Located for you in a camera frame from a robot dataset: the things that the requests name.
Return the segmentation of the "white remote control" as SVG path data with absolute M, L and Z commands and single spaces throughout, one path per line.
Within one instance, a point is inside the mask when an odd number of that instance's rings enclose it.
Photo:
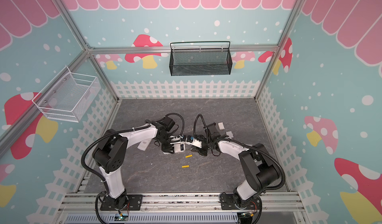
M 173 148 L 174 148 L 174 153 L 181 153 L 186 151 L 186 147 L 182 143 L 174 144 Z
M 151 143 L 151 139 L 143 140 L 143 141 L 141 141 L 141 142 L 139 143 L 139 145 L 138 145 L 137 148 L 138 148 L 139 150 L 145 151 L 145 150 L 148 148 L 148 146 L 149 146 L 150 143 Z

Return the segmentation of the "white battery cover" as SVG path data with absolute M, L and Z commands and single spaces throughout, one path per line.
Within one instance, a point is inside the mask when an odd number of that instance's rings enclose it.
M 222 122 L 218 123 L 218 127 L 220 130 L 224 130 L 225 127 L 224 127 L 224 124 Z
M 226 132 L 226 135 L 230 138 L 230 139 L 233 139 L 234 138 L 234 135 L 231 131 L 227 131 Z

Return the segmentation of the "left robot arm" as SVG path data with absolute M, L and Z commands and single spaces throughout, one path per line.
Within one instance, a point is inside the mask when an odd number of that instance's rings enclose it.
M 175 144 L 180 143 L 184 138 L 182 132 L 178 136 L 174 136 L 171 129 L 175 125 L 176 123 L 171 118 L 165 116 L 159 121 L 149 122 L 125 131 L 109 129 L 100 138 L 92 157 L 100 169 L 100 172 L 96 172 L 96 174 L 105 186 L 105 199 L 108 206 L 121 210 L 129 204 L 121 177 L 121 167 L 127 149 L 145 140 L 151 142 L 154 139 L 160 143 L 164 153 L 173 154 Z

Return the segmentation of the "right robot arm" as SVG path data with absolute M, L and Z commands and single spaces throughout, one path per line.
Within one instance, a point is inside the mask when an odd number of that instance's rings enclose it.
M 240 161 L 245 180 L 237 186 L 232 194 L 221 193 L 222 208 L 247 209 L 260 207 L 259 196 L 267 191 L 278 190 L 284 186 L 286 175 L 282 166 L 273 158 L 266 147 L 257 143 L 249 145 L 221 135 L 215 123 L 204 128 L 205 135 L 194 133 L 192 145 L 198 152 L 206 155 L 209 150 L 218 154 L 228 154 Z

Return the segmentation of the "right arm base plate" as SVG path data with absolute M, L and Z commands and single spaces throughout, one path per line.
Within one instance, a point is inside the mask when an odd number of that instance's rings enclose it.
M 242 200 L 238 194 L 221 193 L 219 202 L 222 210 L 261 210 L 262 200 L 259 196 L 252 196 L 247 200 Z

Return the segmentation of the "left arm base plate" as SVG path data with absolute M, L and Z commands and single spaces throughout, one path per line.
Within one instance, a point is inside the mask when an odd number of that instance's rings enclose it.
M 120 198 L 113 199 L 106 197 L 100 206 L 101 211 L 139 211 L 142 205 L 142 195 L 122 195 Z

